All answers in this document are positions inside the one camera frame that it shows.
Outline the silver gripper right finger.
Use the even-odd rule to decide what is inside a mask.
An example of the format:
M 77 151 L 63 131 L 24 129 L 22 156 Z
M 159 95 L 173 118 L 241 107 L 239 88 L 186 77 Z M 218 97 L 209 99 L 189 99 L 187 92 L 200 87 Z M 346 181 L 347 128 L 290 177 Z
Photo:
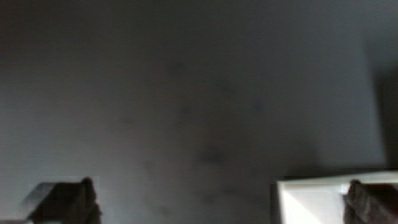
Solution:
M 344 224 L 398 224 L 398 184 L 351 181 Z

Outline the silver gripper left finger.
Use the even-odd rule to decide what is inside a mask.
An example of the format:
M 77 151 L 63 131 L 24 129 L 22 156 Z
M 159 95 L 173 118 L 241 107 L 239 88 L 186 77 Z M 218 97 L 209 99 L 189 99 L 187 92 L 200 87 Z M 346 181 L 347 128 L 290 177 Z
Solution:
M 26 200 L 27 220 L 35 224 L 102 224 L 95 182 L 42 183 Z

